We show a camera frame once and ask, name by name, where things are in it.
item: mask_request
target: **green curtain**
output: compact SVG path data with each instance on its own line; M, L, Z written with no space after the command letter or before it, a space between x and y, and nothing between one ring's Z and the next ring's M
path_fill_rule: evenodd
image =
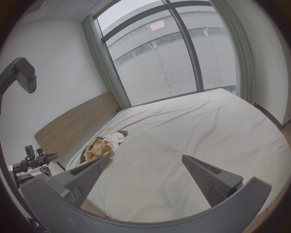
M254 105L255 66L244 28L226 0L209 0L229 32L235 55L237 95Z
M92 15L88 15L82 24L85 29L87 42L91 48L90 50L93 60L106 89L112 92L121 109L131 107L124 88L119 78L117 78L102 42L97 34L97 29L95 27Z

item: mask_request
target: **robotic claw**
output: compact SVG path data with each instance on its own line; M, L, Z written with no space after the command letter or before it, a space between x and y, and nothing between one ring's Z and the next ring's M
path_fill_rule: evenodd
M15 180L17 188L19 188L19 186L25 183L27 180L33 178L33 175L31 174L17 175L18 173L27 172L29 168L40 168L41 173L47 175L48 177L51 177L52 174L50 169L43 165L48 165L51 161L58 158L57 153L46 154L41 148L36 150L38 156L35 156L32 145L26 146L25 151L27 154L27 157L25 157L25 159L21 160L20 163L8 167L11 176L13 176L12 178Z

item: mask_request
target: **white bed sheet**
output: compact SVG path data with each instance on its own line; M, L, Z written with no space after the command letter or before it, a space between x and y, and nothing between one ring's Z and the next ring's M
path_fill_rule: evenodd
M217 89L120 111L96 136L128 135L88 195L112 219L159 222L208 208L181 162L190 155L272 185L262 209L291 175L291 150L278 128L241 98ZM82 150L67 169L77 166Z

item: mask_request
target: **headboard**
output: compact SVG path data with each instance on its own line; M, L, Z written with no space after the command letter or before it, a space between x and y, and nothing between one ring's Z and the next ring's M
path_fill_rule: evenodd
M45 153L58 153L56 163L89 130L119 108L111 92L67 111L35 134Z

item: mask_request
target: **sky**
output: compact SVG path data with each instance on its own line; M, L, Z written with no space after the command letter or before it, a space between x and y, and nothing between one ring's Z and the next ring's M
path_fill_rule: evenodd
M158 1L163 5L161 0L121 0L98 17L101 30L104 31L108 26L129 12Z

